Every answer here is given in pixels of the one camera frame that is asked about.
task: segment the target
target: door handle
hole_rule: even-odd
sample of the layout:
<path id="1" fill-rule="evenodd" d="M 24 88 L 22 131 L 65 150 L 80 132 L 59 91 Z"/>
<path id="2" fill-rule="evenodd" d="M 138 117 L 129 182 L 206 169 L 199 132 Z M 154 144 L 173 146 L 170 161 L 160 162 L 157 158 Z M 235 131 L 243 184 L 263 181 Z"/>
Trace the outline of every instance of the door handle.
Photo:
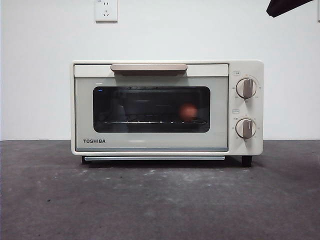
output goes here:
<path id="1" fill-rule="evenodd" d="M 112 64 L 111 70 L 124 76 L 174 76 L 188 69 L 186 64 Z"/>

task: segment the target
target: dark object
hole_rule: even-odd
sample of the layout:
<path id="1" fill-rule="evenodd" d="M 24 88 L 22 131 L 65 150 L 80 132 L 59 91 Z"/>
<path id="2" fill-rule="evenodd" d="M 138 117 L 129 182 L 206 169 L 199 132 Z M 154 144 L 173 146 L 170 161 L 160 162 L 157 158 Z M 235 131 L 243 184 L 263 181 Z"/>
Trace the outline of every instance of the dark object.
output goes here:
<path id="1" fill-rule="evenodd" d="M 81 156 L 81 158 L 82 158 L 82 164 L 90 164 L 91 163 L 91 161 L 85 160 L 85 156 Z"/>
<path id="2" fill-rule="evenodd" d="M 312 0 L 271 0 L 266 12 L 272 17 L 277 17 L 311 1 Z"/>
<path id="3" fill-rule="evenodd" d="M 251 168 L 252 156 L 242 156 L 242 166 L 246 168 Z"/>

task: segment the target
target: toshiba logo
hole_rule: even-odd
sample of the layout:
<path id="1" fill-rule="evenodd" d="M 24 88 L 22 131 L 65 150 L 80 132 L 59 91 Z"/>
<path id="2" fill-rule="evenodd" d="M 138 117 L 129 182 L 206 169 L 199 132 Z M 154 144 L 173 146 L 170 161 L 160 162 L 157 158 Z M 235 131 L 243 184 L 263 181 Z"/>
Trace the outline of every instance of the toshiba logo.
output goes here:
<path id="1" fill-rule="evenodd" d="M 105 144 L 106 140 L 104 139 L 83 139 L 85 144 Z"/>

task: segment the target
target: knob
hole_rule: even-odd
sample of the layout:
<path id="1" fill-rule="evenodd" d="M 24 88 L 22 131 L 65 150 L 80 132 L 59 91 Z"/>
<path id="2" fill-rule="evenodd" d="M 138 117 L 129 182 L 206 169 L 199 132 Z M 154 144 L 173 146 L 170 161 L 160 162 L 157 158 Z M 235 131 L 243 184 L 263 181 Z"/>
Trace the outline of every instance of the knob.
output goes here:
<path id="1" fill-rule="evenodd" d="M 241 119 L 235 126 L 236 133 L 243 139 L 249 139 L 256 133 L 256 124 L 250 119 Z"/>
<path id="2" fill-rule="evenodd" d="M 255 95 L 257 84 L 252 78 L 241 79 L 236 85 L 236 92 L 243 99 L 249 99 Z"/>

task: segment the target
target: control panel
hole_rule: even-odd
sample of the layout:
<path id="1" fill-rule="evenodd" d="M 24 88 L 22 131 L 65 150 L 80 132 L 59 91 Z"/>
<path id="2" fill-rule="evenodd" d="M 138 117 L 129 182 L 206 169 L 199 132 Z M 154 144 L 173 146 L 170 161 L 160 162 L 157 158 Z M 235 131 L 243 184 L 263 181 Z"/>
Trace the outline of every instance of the control panel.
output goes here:
<path id="1" fill-rule="evenodd" d="M 230 65 L 229 148 L 234 154 L 258 155 L 263 149 L 263 77 L 260 61 Z"/>

